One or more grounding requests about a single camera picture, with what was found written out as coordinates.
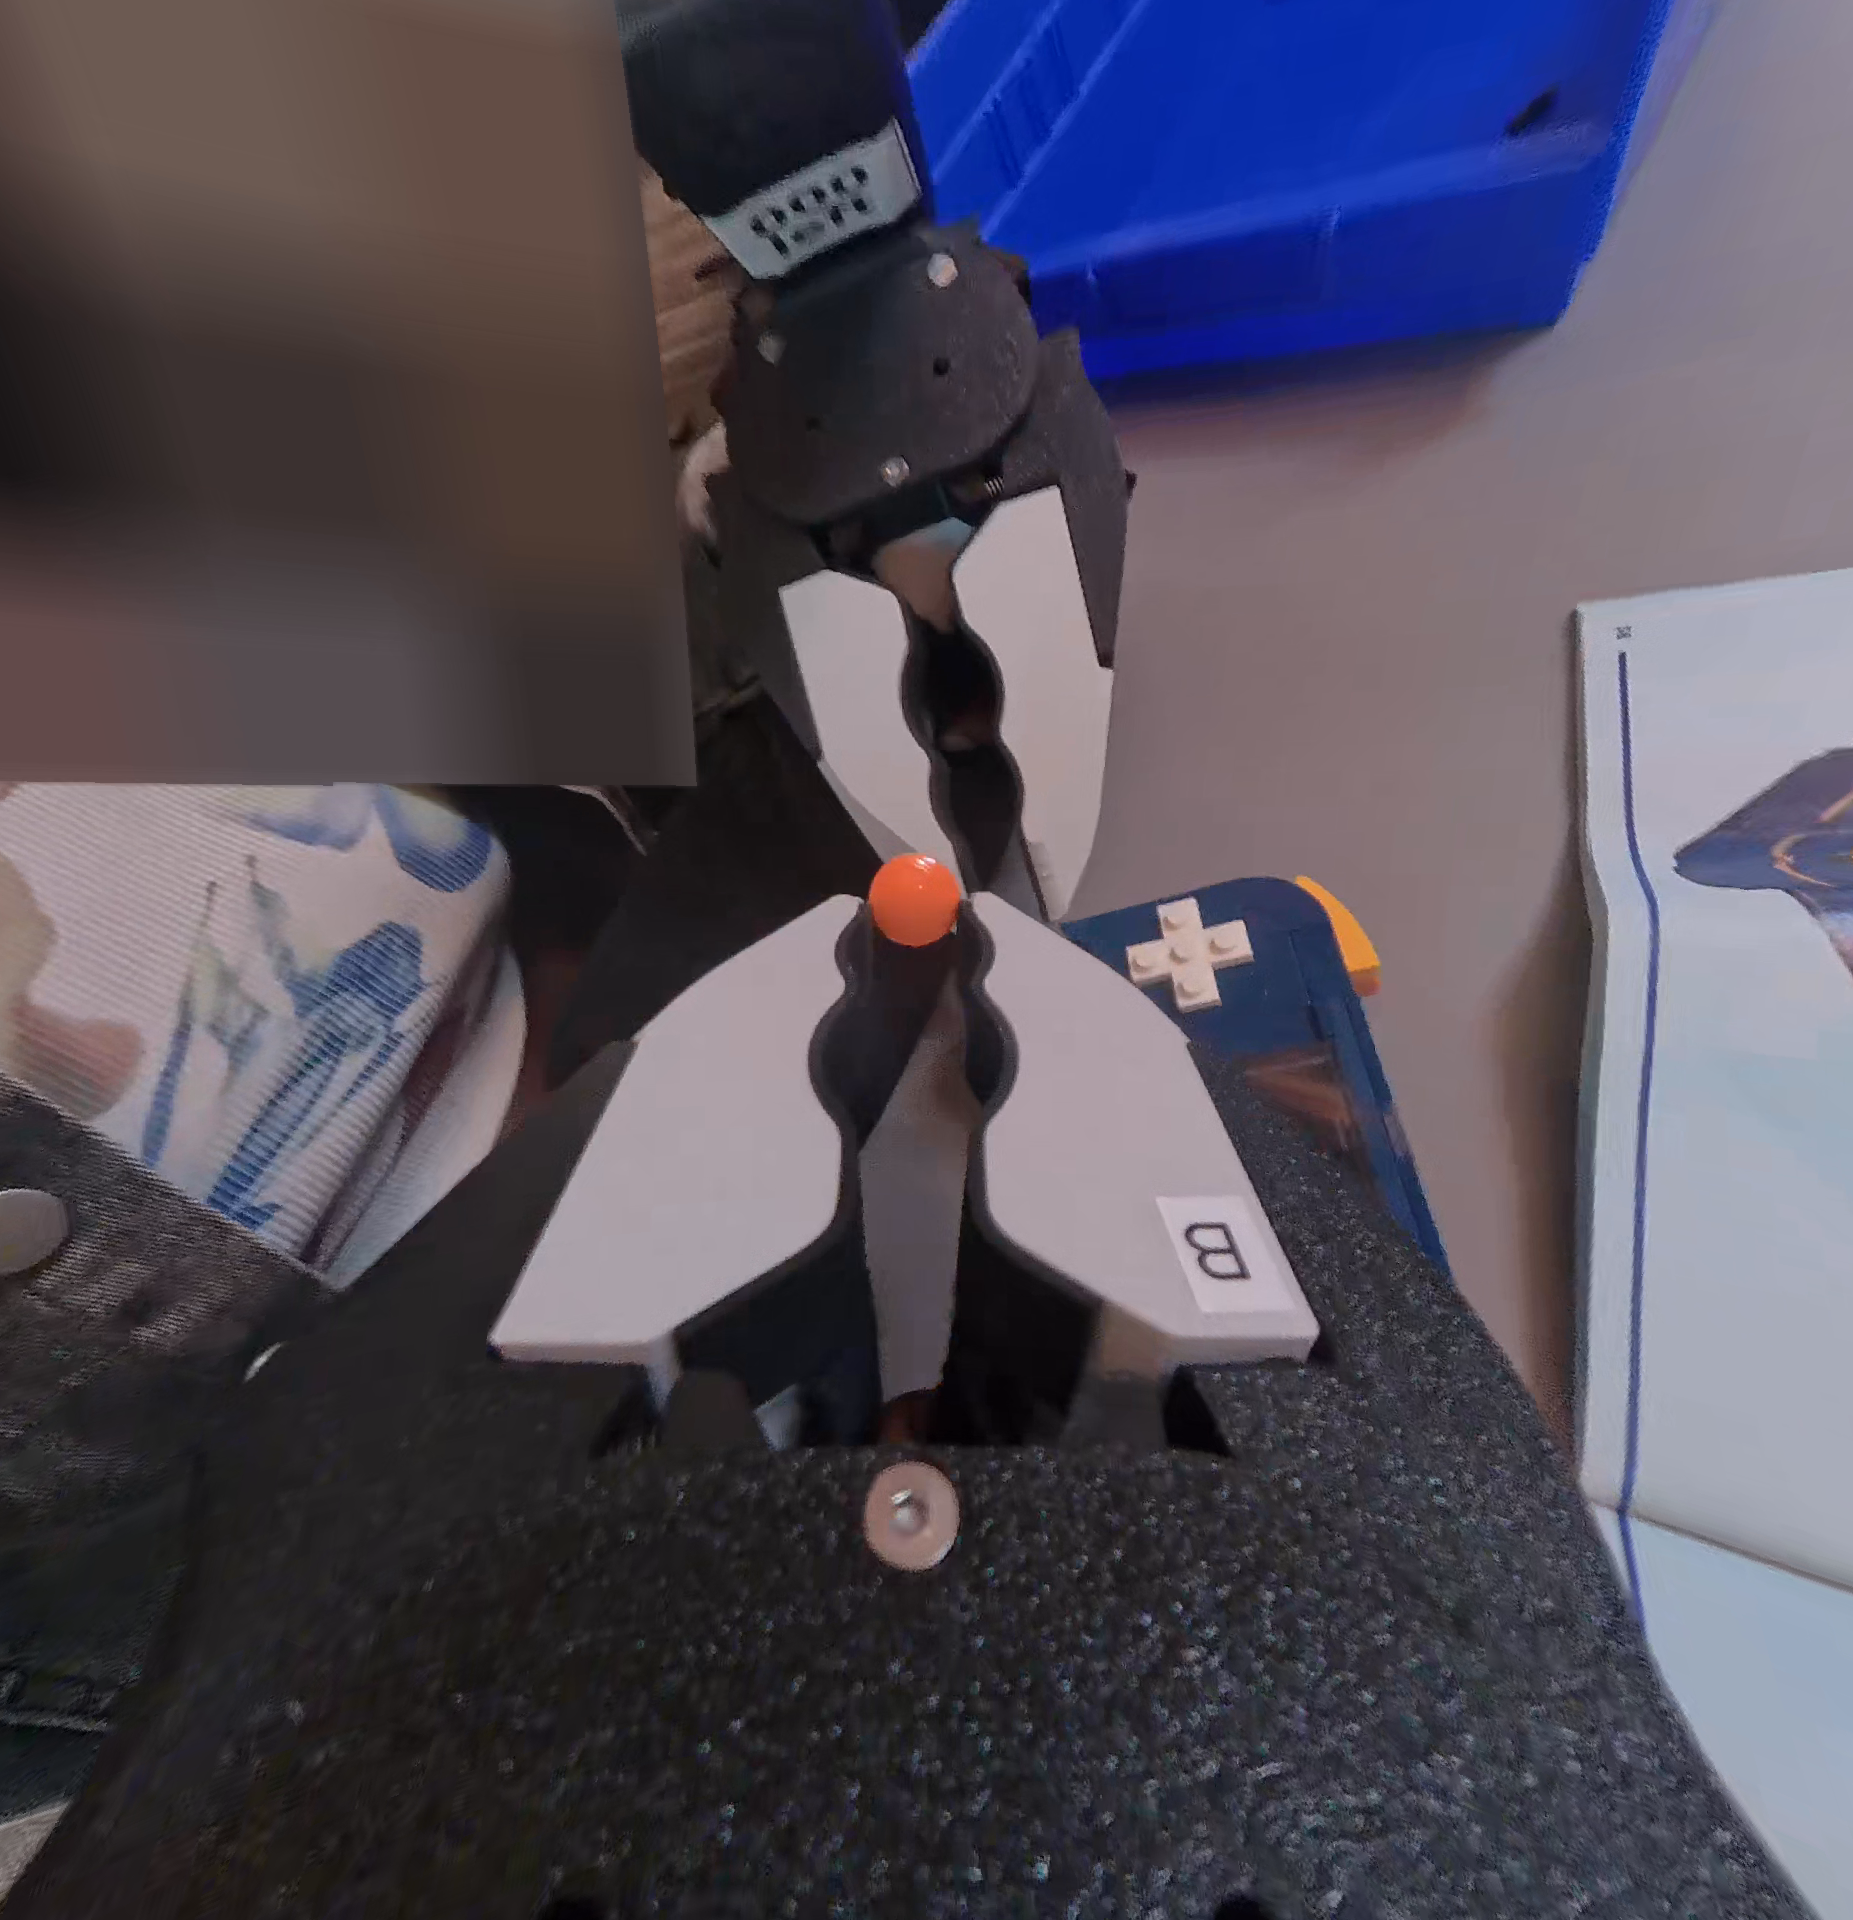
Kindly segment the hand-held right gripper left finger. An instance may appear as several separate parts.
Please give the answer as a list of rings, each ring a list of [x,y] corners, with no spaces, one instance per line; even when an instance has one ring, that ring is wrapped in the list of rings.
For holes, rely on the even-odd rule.
[[[639,1032],[490,1327],[500,1358],[625,1365],[659,1405],[724,1376],[755,1409],[795,1395],[813,1442],[875,1435],[857,1136],[815,1080],[860,919],[822,900]]]

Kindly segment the dark denim jeans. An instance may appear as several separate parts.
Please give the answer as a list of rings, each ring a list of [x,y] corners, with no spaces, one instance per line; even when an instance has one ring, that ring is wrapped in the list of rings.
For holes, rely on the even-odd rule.
[[[329,1293],[0,1070],[0,1907],[159,1641],[224,1404]]]

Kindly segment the orange round toy pin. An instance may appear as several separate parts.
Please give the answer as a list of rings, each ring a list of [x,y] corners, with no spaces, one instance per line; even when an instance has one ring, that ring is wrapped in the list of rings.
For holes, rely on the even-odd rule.
[[[964,890],[954,865],[925,851],[882,861],[866,894],[869,969],[890,994],[926,995],[956,953]]]

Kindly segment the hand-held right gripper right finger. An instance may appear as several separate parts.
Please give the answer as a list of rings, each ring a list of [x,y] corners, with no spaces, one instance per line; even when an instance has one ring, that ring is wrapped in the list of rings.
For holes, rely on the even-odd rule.
[[[946,1444],[1218,1444],[1193,1374],[1304,1364],[1309,1303],[1184,1033],[995,894],[958,925],[981,1115]]]

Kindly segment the white printed shirt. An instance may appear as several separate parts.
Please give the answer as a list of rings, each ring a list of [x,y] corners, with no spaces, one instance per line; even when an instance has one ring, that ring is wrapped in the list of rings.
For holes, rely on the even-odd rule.
[[[428,787],[0,779],[0,1072],[347,1288],[500,1136],[508,901]]]

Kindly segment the blue plastic bin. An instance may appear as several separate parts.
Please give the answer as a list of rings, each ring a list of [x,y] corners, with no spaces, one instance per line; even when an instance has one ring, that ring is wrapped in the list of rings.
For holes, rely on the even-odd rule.
[[[1708,15],[958,2],[908,65],[938,210],[1130,382],[1555,326]]]

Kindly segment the blue toy brick model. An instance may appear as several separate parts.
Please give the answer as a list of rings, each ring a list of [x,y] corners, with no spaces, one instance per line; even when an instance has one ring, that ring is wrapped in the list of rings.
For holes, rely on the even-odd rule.
[[[1130,947],[1190,929],[1218,934],[1217,1001],[1184,1001],[1165,968],[1138,969]],[[1142,987],[1178,1027],[1242,1070],[1259,1098],[1351,1167],[1371,1199],[1447,1273],[1447,1250],[1319,891],[1281,876],[1242,876],[1174,898],[1072,917],[1060,931]]]

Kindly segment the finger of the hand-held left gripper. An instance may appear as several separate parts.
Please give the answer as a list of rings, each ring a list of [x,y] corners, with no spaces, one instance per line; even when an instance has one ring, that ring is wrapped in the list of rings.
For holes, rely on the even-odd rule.
[[[954,610],[998,684],[998,741],[1044,915],[1060,922],[1094,850],[1112,669],[1099,658],[1057,487],[993,507],[951,566]]]
[[[778,590],[819,772],[879,859],[925,854],[958,868],[934,808],[928,750],[905,703],[910,633],[882,583],[837,570]]]

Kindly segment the toy instruction booklet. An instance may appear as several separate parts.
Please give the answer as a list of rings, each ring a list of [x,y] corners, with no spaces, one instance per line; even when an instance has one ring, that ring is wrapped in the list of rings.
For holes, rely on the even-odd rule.
[[[1853,567],[1577,646],[1580,1485],[1853,1592]]]

